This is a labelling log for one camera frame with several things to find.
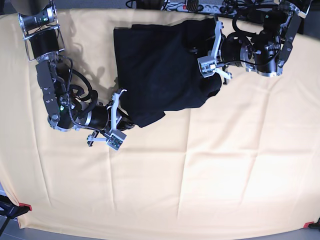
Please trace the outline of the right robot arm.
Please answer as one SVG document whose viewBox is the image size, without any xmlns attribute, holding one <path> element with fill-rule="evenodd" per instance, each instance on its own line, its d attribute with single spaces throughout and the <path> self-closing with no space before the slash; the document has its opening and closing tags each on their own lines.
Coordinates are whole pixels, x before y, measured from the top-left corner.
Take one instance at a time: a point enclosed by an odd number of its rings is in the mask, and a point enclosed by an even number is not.
<svg viewBox="0 0 320 240">
<path fill-rule="evenodd" d="M 117 151 L 126 138 L 124 131 L 135 126 L 119 107 L 127 90 L 115 91 L 106 105 L 98 101 L 98 92 L 74 69 L 73 60 L 61 54 L 65 44 L 54 1 L 13 0 L 11 4 L 18 14 L 27 58 L 37 61 L 37 82 L 50 127 L 60 132 L 91 130 L 89 147 L 105 142 Z"/>
</svg>

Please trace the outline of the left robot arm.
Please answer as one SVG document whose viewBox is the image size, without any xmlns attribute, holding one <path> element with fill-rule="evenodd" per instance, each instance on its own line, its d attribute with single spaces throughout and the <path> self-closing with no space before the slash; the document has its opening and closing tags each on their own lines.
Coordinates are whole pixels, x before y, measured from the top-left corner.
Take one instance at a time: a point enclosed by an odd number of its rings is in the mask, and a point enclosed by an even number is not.
<svg viewBox="0 0 320 240">
<path fill-rule="evenodd" d="M 227 85 L 232 74 L 228 66 L 244 68 L 264 77 L 276 77 L 293 49 L 302 20 L 309 13 L 310 0 L 225 0 L 220 12 L 231 15 L 233 32 L 222 33 L 223 22 L 216 20 L 211 50 L 197 59 L 203 78 L 219 74 Z"/>
</svg>

